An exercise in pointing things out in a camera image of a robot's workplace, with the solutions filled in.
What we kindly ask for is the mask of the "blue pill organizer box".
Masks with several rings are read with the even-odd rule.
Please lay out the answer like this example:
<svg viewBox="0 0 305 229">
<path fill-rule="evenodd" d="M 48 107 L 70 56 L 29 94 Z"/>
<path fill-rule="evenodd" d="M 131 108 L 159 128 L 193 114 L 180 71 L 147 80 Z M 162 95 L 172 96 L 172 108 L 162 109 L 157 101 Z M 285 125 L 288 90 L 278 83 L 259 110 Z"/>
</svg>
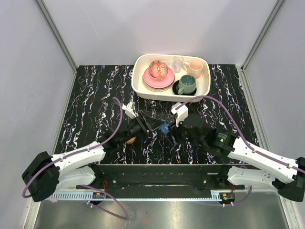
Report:
<svg viewBox="0 0 305 229">
<path fill-rule="evenodd" d="M 163 124 L 159 127 L 160 131 L 166 135 L 169 133 L 169 125 L 164 121 L 162 120 Z"/>
</svg>

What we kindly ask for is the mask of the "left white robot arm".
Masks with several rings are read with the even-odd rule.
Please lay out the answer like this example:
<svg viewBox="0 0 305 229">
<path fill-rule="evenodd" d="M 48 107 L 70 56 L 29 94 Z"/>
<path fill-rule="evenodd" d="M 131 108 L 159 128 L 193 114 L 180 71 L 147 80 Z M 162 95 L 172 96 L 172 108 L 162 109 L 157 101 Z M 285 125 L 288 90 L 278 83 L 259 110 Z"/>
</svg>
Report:
<svg viewBox="0 0 305 229">
<path fill-rule="evenodd" d="M 120 118 L 115 129 L 79 149 L 55 155 L 46 151 L 37 154 L 21 175 L 25 184 L 23 198 L 40 202 L 66 188 L 82 185 L 99 188 L 103 177 L 93 169 L 98 162 L 130 139 L 150 134 L 164 124 L 163 120 L 140 112 L 126 127 L 122 127 Z"/>
</svg>

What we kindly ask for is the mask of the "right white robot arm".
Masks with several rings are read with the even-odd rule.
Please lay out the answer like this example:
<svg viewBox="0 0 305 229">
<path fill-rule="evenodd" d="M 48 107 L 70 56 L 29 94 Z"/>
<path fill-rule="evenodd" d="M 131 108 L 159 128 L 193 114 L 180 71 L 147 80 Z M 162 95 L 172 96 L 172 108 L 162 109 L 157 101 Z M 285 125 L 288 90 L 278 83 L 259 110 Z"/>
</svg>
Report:
<svg viewBox="0 0 305 229">
<path fill-rule="evenodd" d="M 254 169 L 229 166 L 227 173 L 216 177 L 218 187 L 250 185 L 270 188 L 291 201 L 302 202 L 305 196 L 305 159 L 287 158 L 257 147 L 240 135 L 223 128 L 213 128 L 192 114 L 184 121 L 170 124 L 173 143 L 188 141 L 223 160 L 226 157 L 243 161 Z"/>
</svg>

